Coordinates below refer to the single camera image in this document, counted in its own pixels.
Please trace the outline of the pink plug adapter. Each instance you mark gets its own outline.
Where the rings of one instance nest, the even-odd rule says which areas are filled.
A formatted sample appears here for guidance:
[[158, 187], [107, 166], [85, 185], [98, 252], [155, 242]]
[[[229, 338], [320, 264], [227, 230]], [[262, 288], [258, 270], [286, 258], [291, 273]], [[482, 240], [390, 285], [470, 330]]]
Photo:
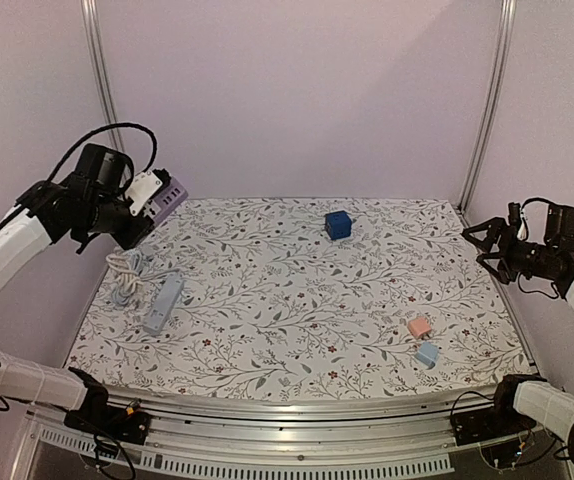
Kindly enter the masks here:
[[407, 328], [416, 340], [428, 340], [433, 331], [429, 321], [423, 316], [410, 320], [407, 323]]

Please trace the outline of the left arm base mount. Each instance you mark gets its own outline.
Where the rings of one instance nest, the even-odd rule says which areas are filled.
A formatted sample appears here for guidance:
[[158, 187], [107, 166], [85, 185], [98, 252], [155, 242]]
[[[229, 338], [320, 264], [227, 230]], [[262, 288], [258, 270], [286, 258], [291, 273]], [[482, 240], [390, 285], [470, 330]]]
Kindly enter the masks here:
[[152, 417], [141, 408], [139, 398], [126, 406], [108, 403], [106, 391], [91, 392], [77, 410], [68, 410], [64, 425], [70, 429], [113, 438], [119, 442], [144, 445]]

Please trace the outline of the purple power strip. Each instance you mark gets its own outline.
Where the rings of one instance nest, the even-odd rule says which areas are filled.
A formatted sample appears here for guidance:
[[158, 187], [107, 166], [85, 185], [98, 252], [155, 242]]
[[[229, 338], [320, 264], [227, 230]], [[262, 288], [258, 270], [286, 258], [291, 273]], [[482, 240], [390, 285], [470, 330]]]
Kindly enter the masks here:
[[171, 177], [169, 184], [146, 203], [143, 213], [158, 226], [187, 198], [185, 187], [175, 177]]

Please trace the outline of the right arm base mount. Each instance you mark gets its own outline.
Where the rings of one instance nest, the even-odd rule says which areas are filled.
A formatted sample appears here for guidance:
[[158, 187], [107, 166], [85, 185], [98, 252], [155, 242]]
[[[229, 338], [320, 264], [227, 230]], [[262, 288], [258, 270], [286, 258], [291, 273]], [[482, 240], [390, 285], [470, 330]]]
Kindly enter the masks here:
[[457, 446], [473, 445], [519, 433], [530, 434], [535, 420], [521, 414], [498, 410], [491, 398], [483, 396], [482, 404], [460, 406], [457, 399], [449, 411], [449, 422]]

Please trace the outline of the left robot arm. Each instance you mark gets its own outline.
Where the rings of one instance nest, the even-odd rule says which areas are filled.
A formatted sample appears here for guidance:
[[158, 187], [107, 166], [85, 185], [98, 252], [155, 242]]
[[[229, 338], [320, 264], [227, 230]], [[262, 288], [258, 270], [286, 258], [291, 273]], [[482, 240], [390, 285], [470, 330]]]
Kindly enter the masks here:
[[[165, 170], [135, 173], [127, 155], [86, 145], [70, 174], [60, 182], [37, 182], [0, 222], [0, 292], [65, 235], [82, 247], [103, 234], [125, 250], [136, 247], [156, 225], [145, 206], [169, 183]], [[93, 433], [105, 434], [115, 426], [116, 415], [92, 396], [94, 388], [82, 374], [0, 351], [0, 397], [75, 410]]]

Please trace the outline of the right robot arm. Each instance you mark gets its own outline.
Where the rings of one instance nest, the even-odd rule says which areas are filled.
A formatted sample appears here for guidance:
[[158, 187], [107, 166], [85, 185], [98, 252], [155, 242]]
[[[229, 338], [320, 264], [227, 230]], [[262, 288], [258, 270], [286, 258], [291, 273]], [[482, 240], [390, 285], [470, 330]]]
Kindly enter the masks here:
[[[531, 199], [512, 202], [505, 218], [494, 217], [462, 231], [474, 245], [477, 263], [503, 285], [521, 279], [547, 280], [555, 296], [574, 313], [574, 207], [547, 201], [542, 242], [528, 239], [525, 209]], [[511, 374], [498, 384], [494, 406], [484, 415], [484, 427], [504, 436], [522, 418], [541, 424], [561, 441], [564, 460], [574, 465], [574, 396], [557, 389], [538, 375]]]

